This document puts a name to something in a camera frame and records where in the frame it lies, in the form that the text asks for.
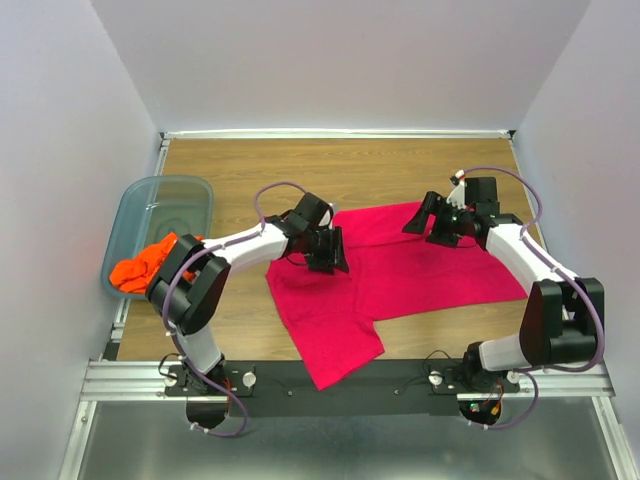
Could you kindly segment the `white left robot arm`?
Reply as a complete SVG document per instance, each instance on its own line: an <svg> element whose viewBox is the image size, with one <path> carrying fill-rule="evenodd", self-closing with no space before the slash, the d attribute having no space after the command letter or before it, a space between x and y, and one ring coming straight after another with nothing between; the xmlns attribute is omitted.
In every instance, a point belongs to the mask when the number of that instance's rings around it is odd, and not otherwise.
<svg viewBox="0 0 640 480"><path fill-rule="evenodd" d="M300 254L311 272L347 273L342 228L334 206L305 192L279 215L259 215L256 226L218 239L178 238L145 291L187 365L187 382L201 395L214 393L224 378L224 355L212 321L232 274Z"/></svg>

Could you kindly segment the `pink t-shirt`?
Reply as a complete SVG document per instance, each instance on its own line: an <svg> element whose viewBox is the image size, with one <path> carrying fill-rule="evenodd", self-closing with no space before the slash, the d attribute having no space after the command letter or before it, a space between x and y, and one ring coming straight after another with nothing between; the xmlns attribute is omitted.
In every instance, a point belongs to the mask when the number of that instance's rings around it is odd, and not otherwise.
<svg viewBox="0 0 640 480"><path fill-rule="evenodd" d="M337 213L347 273L312 272L298 254L270 264L271 296L318 390L383 353L377 321L526 297L507 268L472 241L447 248L404 233L418 207L412 202Z"/></svg>

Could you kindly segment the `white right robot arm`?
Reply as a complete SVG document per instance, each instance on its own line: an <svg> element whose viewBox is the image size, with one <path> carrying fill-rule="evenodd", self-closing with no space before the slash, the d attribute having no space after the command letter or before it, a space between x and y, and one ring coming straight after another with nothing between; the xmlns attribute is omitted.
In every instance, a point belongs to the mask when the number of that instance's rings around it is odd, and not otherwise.
<svg viewBox="0 0 640 480"><path fill-rule="evenodd" d="M527 224L503 212L495 178L460 170L451 182L448 195L425 194L404 232L445 247L474 240L527 295L518 333L470 344L455 370L457 380L480 392L511 372L547 367L581 373L597 365L605 347L603 284L562 266L531 237Z"/></svg>

